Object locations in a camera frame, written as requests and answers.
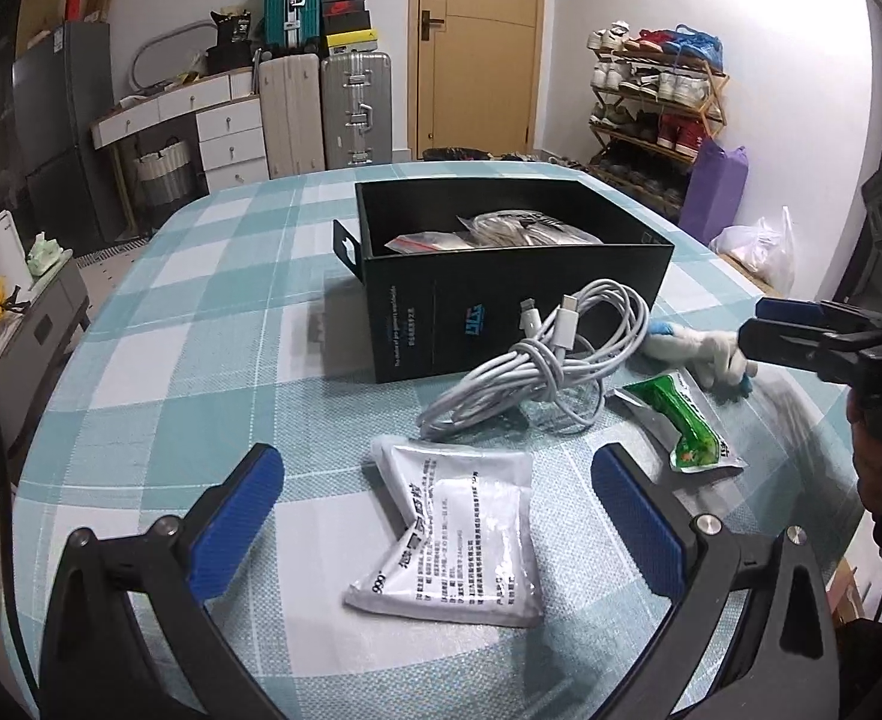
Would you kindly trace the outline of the white printed sachet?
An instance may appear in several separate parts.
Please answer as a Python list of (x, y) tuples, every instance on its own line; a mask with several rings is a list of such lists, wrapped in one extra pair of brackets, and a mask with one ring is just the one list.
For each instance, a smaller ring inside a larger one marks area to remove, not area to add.
[(529, 454), (377, 436), (371, 457), (405, 532), (376, 569), (348, 585), (348, 606), (498, 628), (542, 621)]

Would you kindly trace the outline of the dark grey refrigerator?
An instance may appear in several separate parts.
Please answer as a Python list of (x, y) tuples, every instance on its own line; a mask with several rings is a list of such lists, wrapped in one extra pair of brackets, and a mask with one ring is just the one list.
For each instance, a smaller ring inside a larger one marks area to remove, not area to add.
[(106, 249), (127, 229), (91, 126), (114, 107), (109, 26), (68, 21), (13, 66), (16, 137), (37, 226), (65, 249)]

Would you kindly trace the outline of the green white snack packet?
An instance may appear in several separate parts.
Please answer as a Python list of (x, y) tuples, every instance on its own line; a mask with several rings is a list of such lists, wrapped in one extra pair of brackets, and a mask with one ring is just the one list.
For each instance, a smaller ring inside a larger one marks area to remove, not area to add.
[(613, 388), (605, 401), (625, 410), (667, 452), (672, 472), (697, 475), (745, 468), (716, 411), (687, 371)]

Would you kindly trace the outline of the white plush toy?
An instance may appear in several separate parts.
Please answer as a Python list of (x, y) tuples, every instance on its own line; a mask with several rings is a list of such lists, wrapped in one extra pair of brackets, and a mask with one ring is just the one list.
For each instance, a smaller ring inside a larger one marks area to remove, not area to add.
[(658, 320), (647, 326), (640, 351), (670, 366), (685, 367), (703, 390), (729, 388), (744, 397), (754, 390), (758, 364), (743, 354), (736, 332), (702, 332)]

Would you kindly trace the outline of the silver suitcase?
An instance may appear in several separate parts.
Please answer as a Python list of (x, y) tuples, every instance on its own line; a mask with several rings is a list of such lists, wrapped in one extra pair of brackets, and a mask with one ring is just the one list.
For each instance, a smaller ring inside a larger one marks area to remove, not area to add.
[(391, 59), (384, 52), (334, 55), (320, 64), (325, 164), (392, 161)]

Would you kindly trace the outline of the black cardboard box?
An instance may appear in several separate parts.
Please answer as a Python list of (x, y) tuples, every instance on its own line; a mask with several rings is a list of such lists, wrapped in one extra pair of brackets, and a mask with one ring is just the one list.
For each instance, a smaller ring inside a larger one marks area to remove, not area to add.
[[(654, 304), (674, 244), (574, 179), (438, 177), (355, 185), (358, 234), (332, 224), (332, 247), (365, 289), (374, 380), (467, 372), (523, 336), (521, 302), (550, 314), (599, 278)], [(472, 216), (542, 211), (596, 236), (594, 244), (393, 254), (400, 234), (454, 232)]]

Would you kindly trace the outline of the adidas white laces bag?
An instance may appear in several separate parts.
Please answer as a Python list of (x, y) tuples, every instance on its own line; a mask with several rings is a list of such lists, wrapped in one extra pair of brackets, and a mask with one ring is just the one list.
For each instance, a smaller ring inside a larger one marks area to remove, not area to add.
[(566, 247), (601, 245), (601, 239), (535, 210), (501, 210), (461, 218), (470, 238), (482, 247)]

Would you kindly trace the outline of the cream shoelaces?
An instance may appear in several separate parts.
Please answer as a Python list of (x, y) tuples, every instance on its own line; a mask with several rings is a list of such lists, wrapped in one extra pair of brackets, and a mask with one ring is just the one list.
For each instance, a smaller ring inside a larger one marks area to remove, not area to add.
[(393, 254), (447, 254), (475, 250), (477, 245), (461, 232), (425, 231), (400, 234), (386, 244)]

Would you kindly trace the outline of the purple paper bag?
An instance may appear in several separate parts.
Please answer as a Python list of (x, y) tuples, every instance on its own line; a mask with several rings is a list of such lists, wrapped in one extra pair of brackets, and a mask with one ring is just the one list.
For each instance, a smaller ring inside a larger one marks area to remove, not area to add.
[(679, 227), (708, 245), (734, 224), (749, 177), (749, 154), (739, 146), (726, 149), (708, 138), (693, 163)]

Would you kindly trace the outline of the stack of shoe boxes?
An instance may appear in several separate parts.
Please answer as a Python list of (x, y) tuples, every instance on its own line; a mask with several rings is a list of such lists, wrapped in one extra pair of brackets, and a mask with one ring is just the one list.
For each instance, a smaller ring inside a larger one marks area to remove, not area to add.
[(327, 54), (377, 51), (379, 37), (368, 0), (320, 0), (320, 21)]

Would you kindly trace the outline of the white plastic bag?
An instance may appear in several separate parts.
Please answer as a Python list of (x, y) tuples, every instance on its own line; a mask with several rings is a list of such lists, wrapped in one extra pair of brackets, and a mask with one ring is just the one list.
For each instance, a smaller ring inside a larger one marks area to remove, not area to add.
[(725, 227), (709, 244), (715, 254), (727, 255), (765, 281), (775, 293), (788, 296), (796, 276), (796, 241), (789, 208), (781, 208), (775, 224), (758, 218), (755, 224)]

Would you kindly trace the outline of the grey low cabinet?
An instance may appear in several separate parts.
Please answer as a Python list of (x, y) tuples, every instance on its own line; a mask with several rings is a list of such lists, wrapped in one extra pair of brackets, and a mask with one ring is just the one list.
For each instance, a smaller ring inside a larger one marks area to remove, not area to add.
[(0, 328), (0, 431), (13, 444), (55, 358), (78, 327), (89, 324), (89, 296), (73, 252), (64, 250), (55, 265), (28, 291), (28, 309)]

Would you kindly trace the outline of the wooden shoe rack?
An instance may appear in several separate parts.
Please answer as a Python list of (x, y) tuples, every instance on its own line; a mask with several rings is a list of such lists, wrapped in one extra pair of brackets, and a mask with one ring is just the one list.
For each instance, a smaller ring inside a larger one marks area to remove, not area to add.
[(589, 171), (670, 221), (682, 213), (693, 166), (727, 125), (718, 36), (687, 25), (633, 32), (623, 20), (587, 36), (599, 151)]

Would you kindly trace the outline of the teal checked tablecloth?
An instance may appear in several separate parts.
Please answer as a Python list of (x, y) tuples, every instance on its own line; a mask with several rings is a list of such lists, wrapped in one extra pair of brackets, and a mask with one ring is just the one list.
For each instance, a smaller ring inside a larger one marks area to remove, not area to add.
[(371, 465), (408, 436), (438, 379), (374, 382), (358, 281), (332, 250), (356, 218), (353, 171), (228, 188), (156, 234), (85, 333), (47, 405), (14, 503), (14, 591), (30, 652), (67, 536), (110, 538), (180, 514), (251, 445), (285, 461), (283, 493), (210, 611), (293, 718), (581, 718), (620, 681), (667, 605), (631, 562), (589, 479), (620, 442), (693, 512), (738, 532), (804, 528), (832, 572), (861, 520), (845, 392), (766, 367), (718, 415), (729, 478), (672, 473), (631, 421), (501, 434), (534, 458), (532, 541), (545, 616), (532, 629), (444, 626), (348, 608), (399, 532)]

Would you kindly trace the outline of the grey white laundry basket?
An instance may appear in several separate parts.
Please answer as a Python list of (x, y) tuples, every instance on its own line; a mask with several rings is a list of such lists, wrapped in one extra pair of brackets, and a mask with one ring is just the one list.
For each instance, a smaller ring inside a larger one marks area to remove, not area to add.
[(143, 217), (151, 231), (197, 198), (192, 151), (184, 140), (171, 137), (162, 149), (139, 156), (135, 174), (143, 193)]

